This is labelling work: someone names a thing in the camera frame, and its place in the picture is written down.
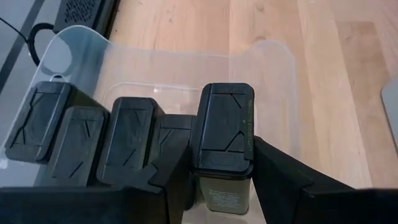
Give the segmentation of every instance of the tan floor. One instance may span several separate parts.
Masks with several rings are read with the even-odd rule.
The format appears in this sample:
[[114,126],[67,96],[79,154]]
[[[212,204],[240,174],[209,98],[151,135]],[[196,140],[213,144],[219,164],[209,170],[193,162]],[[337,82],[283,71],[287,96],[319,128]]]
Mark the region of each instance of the tan floor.
[[396,0],[121,0],[111,40],[238,54],[277,40],[297,60],[302,162],[353,187],[398,187],[381,89],[398,74]]

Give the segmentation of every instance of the clear plastic bin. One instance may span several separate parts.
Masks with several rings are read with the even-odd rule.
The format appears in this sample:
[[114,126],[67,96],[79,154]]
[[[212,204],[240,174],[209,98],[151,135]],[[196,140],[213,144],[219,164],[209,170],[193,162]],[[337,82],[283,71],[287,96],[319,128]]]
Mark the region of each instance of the clear plastic bin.
[[[71,82],[109,110],[120,96],[144,96],[155,99],[166,113],[180,114],[196,114],[201,89],[207,83],[244,82],[255,91],[255,135],[300,159],[295,77],[294,56],[271,40],[232,56],[173,53],[119,46],[87,27],[72,26],[53,38],[30,85],[18,85],[15,80],[6,84],[0,94],[0,142],[7,138],[30,86],[39,81]],[[10,161],[4,148],[0,149],[0,187],[39,185],[44,169]],[[250,223],[265,223],[255,196],[252,190],[245,217]],[[217,214],[209,212],[199,205],[186,212],[184,220],[212,223],[204,217],[214,220]],[[244,220],[232,217],[226,221]]]

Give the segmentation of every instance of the black cable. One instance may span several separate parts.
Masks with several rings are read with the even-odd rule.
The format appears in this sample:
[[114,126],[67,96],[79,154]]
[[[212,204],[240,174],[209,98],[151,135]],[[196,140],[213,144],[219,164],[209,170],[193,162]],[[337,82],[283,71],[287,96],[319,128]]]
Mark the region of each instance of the black cable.
[[32,30],[30,31],[28,38],[26,38],[21,32],[19,32],[19,30],[17,30],[14,26],[12,26],[10,23],[5,21],[3,18],[0,17],[0,21],[3,21],[3,23],[5,23],[11,29],[15,30],[24,39],[25,43],[27,44],[27,48],[29,50],[29,53],[30,53],[30,56],[32,57],[33,62],[36,64],[36,66],[39,66],[40,59],[39,59],[39,56],[37,55],[36,48],[35,48],[35,37],[40,30],[44,30],[44,29],[53,30],[54,25],[48,24],[46,22],[36,24],[35,26],[33,26]]
[[35,37],[40,30],[49,29],[53,30],[54,25],[48,24],[46,22],[36,24],[33,26],[32,30],[30,31],[29,37],[26,40],[27,48],[29,49],[30,56],[32,57],[33,62],[36,66],[39,66],[40,59],[37,55],[36,48],[35,48]]
[[0,21],[3,21],[3,23],[5,23],[7,26],[9,26],[11,29],[15,30],[23,39],[25,42],[27,42],[26,37],[19,32],[19,30],[17,30],[14,26],[12,26],[10,23],[8,23],[7,21],[5,21],[2,17],[0,17]]

